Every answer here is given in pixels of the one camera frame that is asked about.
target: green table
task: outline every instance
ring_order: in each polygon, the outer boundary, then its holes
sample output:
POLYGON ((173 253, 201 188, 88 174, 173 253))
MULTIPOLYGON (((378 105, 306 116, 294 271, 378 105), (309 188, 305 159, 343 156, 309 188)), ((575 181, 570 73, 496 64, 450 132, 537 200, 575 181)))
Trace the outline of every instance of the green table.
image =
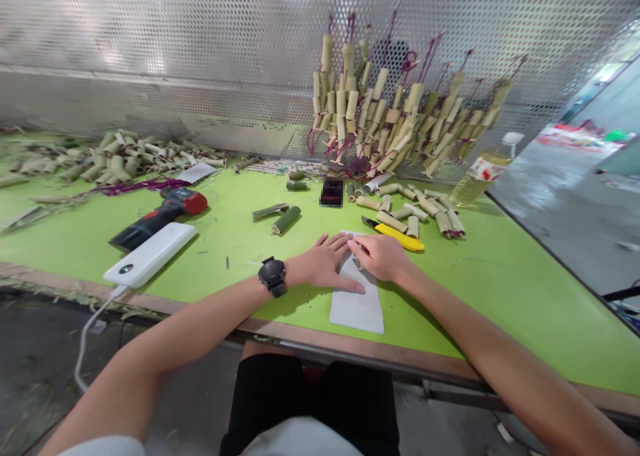
MULTIPOLYGON (((321 233, 373 232, 360 220, 361 215, 374 217, 373 210, 347 203, 346 198, 342 209, 321 208, 320 184, 309 186, 309 191, 290 193, 282 175, 251 171, 236 175, 230 170, 222 171, 213 182, 200 183, 197 189, 208 198, 210 210, 185 218, 199 234, 180 257, 142 288, 152 296, 146 301, 198 301, 254 276, 257 264, 268 256, 286 259, 300 253, 321 233), (271 233, 270 224, 276 217, 252 222, 252 211, 282 201, 302 210, 301 218, 286 233, 271 233)), ((444 186, 429 187, 450 191, 444 186)), ((90 188, 82 182, 62 188, 49 179, 0 189, 0 225, 33 206, 29 195, 74 195, 90 188)), ((104 284, 102 274, 120 256, 107 244, 109 238, 160 202, 158 193, 146 190, 118 197, 98 195, 74 210, 0 235, 0 261, 104 284)), ((401 195, 393 195, 394 208, 405 202, 401 195)), ((462 209, 460 218, 468 240, 447 240, 433 220, 421 223, 420 239, 426 250, 410 254, 411 259, 568 380, 586 390, 606 390, 600 395, 630 395, 629 407, 638 408, 640 340, 490 199, 482 197, 476 208, 462 209)), ((352 353, 358 352, 358 343, 369 349, 382 348, 387 359, 403 364, 412 361, 407 354, 436 358, 444 361, 443 373, 450 363, 468 367, 426 310, 386 283, 379 290, 384 335, 331 324, 331 290, 312 287, 300 287, 270 302, 247 324, 257 332, 263 327, 278 327, 281 334, 299 329, 312 345, 333 341, 334 348, 352 353)))

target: watch face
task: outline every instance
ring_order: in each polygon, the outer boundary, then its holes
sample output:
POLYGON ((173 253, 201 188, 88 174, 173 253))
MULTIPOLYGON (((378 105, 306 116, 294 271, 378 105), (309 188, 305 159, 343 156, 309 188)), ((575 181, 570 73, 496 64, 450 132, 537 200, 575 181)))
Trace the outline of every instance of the watch face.
POLYGON ((258 271, 258 276, 260 276, 260 279, 264 281, 270 281, 280 276, 280 273, 282 273, 284 266, 285 265, 282 261, 272 259, 262 265, 262 268, 260 268, 260 270, 258 271))

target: white paper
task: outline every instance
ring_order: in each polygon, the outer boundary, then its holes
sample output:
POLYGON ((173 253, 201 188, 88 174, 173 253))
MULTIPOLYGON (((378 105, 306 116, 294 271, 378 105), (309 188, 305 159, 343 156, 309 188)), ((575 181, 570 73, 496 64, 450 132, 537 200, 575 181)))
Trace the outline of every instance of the white paper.
POLYGON ((211 173, 215 173, 216 168, 209 166, 206 163, 198 163, 195 166, 191 166, 189 169, 184 170, 178 176, 178 179, 186 181, 188 183, 195 183, 200 179, 209 176, 211 173))
MULTIPOLYGON (((360 234, 352 231, 342 232, 352 233, 354 236, 360 234)), ((343 289, 334 289, 331 298, 329 322, 372 333, 384 334, 385 322, 378 296, 377 280, 367 270, 360 271, 356 268, 353 260, 353 254, 349 253, 340 264, 339 274, 362 284, 365 288, 365 293, 358 294, 343 289)))

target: black watch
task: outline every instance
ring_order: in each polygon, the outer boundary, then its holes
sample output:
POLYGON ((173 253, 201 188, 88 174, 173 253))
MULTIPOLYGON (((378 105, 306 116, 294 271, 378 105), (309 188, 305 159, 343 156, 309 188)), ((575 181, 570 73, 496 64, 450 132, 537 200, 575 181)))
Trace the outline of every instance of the black watch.
POLYGON ((271 256, 262 262, 262 268, 258 271, 258 279, 270 290, 273 297, 280 297, 287 292, 286 273, 285 264, 271 256))

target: yellow utility knife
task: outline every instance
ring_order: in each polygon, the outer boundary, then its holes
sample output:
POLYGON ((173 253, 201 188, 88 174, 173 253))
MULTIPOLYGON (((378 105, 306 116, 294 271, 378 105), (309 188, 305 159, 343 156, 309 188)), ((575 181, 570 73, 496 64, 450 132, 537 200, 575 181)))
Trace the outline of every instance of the yellow utility knife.
POLYGON ((406 236, 402 234, 400 231, 387 226, 386 224, 378 223, 372 219, 367 218, 366 216, 362 216, 362 221, 364 224, 371 226, 378 233, 386 234, 387 236, 391 236, 400 241, 400 244, 404 249, 408 249, 409 251, 422 251, 425 246, 422 244, 422 241, 419 239, 414 239, 412 237, 406 236))

